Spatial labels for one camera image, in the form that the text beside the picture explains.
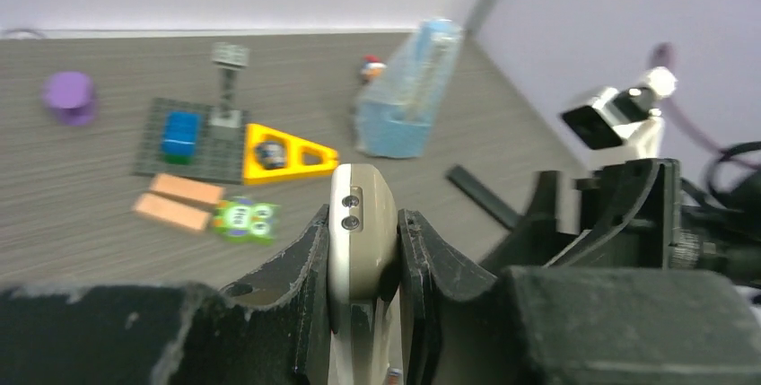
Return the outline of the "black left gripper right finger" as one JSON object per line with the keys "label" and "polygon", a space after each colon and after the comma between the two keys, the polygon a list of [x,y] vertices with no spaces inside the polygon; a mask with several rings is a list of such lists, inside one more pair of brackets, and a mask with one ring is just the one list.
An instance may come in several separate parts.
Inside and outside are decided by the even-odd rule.
{"label": "black left gripper right finger", "polygon": [[507,267],[398,215],[408,384],[757,384],[760,327],[711,272]]}

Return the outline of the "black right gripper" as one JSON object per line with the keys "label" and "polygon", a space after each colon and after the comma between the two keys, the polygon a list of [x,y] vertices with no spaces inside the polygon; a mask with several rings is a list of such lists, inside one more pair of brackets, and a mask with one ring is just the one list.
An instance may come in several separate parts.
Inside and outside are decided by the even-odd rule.
{"label": "black right gripper", "polygon": [[482,277],[509,266],[697,269],[703,242],[684,228],[677,161],[641,159],[578,179],[580,232],[560,232],[559,174],[541,171],[512,232],[478,263]]}

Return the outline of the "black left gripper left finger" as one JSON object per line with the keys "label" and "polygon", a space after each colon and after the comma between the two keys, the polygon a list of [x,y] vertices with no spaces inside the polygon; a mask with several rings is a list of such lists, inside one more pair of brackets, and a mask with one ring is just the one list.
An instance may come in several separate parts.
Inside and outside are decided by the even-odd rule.
{"label": "black left gripper left finger", "polygon": [[325,384],[328,209],[259,268],[205,284],[1,290],[4,384]]}

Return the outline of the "white remote control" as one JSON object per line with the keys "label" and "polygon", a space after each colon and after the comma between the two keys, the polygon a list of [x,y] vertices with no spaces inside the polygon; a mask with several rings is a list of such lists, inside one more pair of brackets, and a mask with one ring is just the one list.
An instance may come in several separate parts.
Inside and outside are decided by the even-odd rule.
{"label": "white remote control", "polygon": [[399,286],[398,210],[374,166],[345,163],[334,170],[328,229],[328,300],[338,380],[383,384],[391,304]]}

